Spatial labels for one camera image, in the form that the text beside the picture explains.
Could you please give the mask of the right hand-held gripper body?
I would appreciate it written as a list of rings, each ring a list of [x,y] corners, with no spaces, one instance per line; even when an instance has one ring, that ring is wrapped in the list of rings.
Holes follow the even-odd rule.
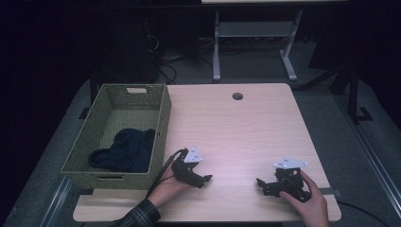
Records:
[[[289,193],[300,202],[310,199],[310,193],[304,191],[304,179],[300,174],[301,168],[308,166],[308,162],[285,156],[282,161],[274,163],[273,166],[276,182],[269,183],[268,187],[280,188],[281,191]]]

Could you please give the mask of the white metal stand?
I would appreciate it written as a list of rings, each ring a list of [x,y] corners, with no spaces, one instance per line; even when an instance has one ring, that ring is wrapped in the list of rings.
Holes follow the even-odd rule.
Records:
[[[290,81],[296,81],[297,76],[289,58],[303,12],[298,10],[292,21],[274,22],[224,22],[220,13],[215,13],[214,51],[212,58],[213,81],[221,80],[219,41],[221,38],[287,38],[288,44],[279,51],[280,58]]]

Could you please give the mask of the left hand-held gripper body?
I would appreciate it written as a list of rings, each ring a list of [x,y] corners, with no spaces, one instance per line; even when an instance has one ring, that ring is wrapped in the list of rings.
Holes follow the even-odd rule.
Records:
[[[176,180],[191,186],[194,181],[201,180],[202,176],[193,171],[193,168],[201,161],[202,157],[194,146],[181,149],[179,157],[171,167]]]

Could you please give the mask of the green woven basket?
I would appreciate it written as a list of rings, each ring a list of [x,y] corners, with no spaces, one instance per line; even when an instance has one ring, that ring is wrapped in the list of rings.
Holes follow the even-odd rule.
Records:
[[[149,189],[164,165],[170,109],[171,100],[164,84],[102,85],[61,174],[85,189]],[[124,129],[155,130],[148,170],[131,173],[90,166],[89,155],[109,148]]]

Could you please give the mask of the dark blue cloth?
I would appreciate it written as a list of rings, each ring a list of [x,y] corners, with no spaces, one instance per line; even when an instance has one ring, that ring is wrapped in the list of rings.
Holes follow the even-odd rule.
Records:
[[[89,154],[91,167],[114,172],[146,173],[150,165],[156,131],[148,129],[123,129],[109,148],[100,148]]]

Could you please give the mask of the dark computer tower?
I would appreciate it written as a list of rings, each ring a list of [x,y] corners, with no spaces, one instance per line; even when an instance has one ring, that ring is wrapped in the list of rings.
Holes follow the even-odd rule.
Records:
[[[93,19],[89,34],[98,50],[94,73],[99,85],[148,84],[157,79],[142,15],[127,12],[99,14]]]

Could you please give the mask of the person's left hand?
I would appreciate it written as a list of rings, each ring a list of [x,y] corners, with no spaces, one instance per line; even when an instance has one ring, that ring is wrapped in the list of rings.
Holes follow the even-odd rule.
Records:
[[[162,180],[157,183],[156,187],[148,195],[148,200],[156,208],[161,208],[164,204],[191,188],[191,185],[179,182],[175,179],[171,165],[169,165],[162,175]]]

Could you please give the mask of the metal floor rail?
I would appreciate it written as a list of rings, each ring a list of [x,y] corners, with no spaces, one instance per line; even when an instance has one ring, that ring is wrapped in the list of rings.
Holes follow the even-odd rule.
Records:
[[[396,184],[392,180],[385,166],[379,160],[379,157],[375,153],[374,147],[369,142],[368,138],[366,137],[365,133],[360,127],[360,124],[357,121],[355,121],[348,113],[347,104],[344,98],[341,96],[335,96],[334,99],[337,105],[339,106],[342,115],[345,117],[348,125],[351,127],[354,135],[361,144],[364,154],[367,158],[367,162],[369,163],[372,171],[376,175],[395,213],[401,219],[401,191],[396,187]]]
[[[72,182],[62,177],[47,207],[40,227],[53,227],[71,190]]]

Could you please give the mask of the black metal stand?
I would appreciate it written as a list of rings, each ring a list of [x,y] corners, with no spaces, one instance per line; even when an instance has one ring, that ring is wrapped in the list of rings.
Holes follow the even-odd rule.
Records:
[[[373,118],[365,107],[357,105],[358,77],[353,66],[340,64],[335,69],[335,79],[330,85],[330,92],[334,95],[342,94],[348,89],[347,113],[352,121],[372,121]]]

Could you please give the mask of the grey tape strip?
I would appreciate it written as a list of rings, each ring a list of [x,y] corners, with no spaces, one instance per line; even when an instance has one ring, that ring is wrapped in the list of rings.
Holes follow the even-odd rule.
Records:
[[[320,189],[323,195],[333,195],[336,198],[341,198],[342,193],[339,189],[333,189],[332,187],[324,187]]]

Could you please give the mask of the person's right hand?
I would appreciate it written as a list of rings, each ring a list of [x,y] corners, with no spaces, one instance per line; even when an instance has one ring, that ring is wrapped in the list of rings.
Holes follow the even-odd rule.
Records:
[[[305,227],[330,227],[326,198],[305,172],[301,170],[300,174],[309,188],[311,198],[306,202],[300,202],[284,191],[279,193],[280,197],[295,208]]]

